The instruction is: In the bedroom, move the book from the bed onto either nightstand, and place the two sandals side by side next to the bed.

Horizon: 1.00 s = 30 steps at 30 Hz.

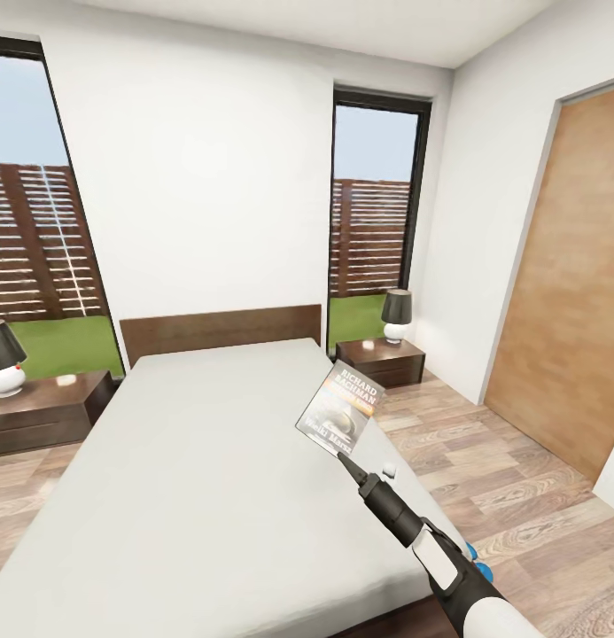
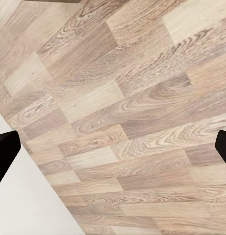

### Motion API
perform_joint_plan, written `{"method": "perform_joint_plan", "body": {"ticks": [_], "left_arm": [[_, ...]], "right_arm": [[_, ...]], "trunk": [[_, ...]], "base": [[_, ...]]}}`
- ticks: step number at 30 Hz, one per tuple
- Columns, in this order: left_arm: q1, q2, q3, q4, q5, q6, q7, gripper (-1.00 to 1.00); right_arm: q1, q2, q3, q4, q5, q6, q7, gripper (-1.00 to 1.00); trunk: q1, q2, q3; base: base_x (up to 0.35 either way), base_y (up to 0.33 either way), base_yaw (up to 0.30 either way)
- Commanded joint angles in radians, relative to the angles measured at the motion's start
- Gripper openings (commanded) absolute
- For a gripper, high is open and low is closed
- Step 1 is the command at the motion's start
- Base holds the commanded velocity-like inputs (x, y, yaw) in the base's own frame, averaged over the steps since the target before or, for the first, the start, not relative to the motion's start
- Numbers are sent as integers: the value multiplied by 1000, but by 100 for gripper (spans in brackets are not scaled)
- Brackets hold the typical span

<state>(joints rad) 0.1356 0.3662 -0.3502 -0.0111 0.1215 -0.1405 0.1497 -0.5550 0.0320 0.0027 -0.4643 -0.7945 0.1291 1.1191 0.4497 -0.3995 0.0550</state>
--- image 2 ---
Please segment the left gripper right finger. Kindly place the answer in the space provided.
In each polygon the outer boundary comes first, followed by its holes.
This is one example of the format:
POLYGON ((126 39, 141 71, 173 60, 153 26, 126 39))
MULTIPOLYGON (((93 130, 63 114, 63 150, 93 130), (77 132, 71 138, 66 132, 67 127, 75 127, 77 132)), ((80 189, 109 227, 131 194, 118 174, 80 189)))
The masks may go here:
POLYGON ((218 132, 215 148, 226 163, 226 131, 220 130, 218 132))

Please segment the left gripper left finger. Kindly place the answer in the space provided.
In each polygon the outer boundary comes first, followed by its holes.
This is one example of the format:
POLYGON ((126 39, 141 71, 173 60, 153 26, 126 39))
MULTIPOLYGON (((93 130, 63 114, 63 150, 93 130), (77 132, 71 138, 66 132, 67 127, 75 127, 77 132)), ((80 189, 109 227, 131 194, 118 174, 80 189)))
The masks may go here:
POLYGON ((0 134, 0 182, 21 149, 18 131, 0 134))

